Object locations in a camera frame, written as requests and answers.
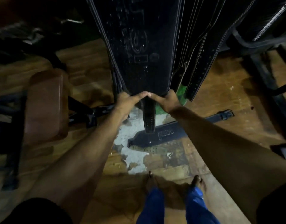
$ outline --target blue pants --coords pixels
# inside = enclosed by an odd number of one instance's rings
[[[154,188],[146,198],[145,206],[136,224],[164,224],[164,194]],[[203,193],[198,187],[191,188],[186,199],[186,219],[188,224],[220,224],[207,209]]]

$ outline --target hand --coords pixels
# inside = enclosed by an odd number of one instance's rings
[[[178,101],[178,98],[174,92],[174,90],[169,90],[166,97],[160,97],[154,93],[148,92],[148,97],[151,99],[157,101],[162,109],[167,112],[168,114],[171,114],[171,112],[179,107],[182,107],[180,102]]]
[[[134,96],[130,96],[126,92],[121,92],[118,94],[118,99],[114,110],[121,115],[122,121],[127,119],[135,104],[137,104],[142,98],[146,97],[147,93],[147,91],[143,91]]]

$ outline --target bare foot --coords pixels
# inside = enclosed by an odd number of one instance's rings
[[[152,172],[148,173],[147,183],[146,183],[146,190],[150,193],[154,188],[158,188],[158,183],[156,182],[155,177],[153,176]]]
[[[195,175],[195,177],[194,177],[194,179],[190,185],[191,188],[194,188],[195,186],[197,186],[199,189],[201,189],[203,194],[206,192],[205,182],[199,175]]]

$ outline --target brown leather cushion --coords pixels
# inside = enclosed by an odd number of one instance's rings
[[[63,139],[68,133],[68,75],[60,69],[30,79],[25,109],[24,144]]]

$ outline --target person's right hand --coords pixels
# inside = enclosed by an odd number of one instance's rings
[[[180,102],[178,101],[178,98],[177,98],[174,90],[169,90],[166,97],[160,97],[160,96],[158,96],[154,93],[150,93],[150,92],[148,92],[147,96],[150,97],[151,99],[157,101],[160,104],[160,106],[162,107],[162,109],[165,112],[167,112],[168,114],[171,114],[171,112],[173,110],[182,106],[180,104]]]

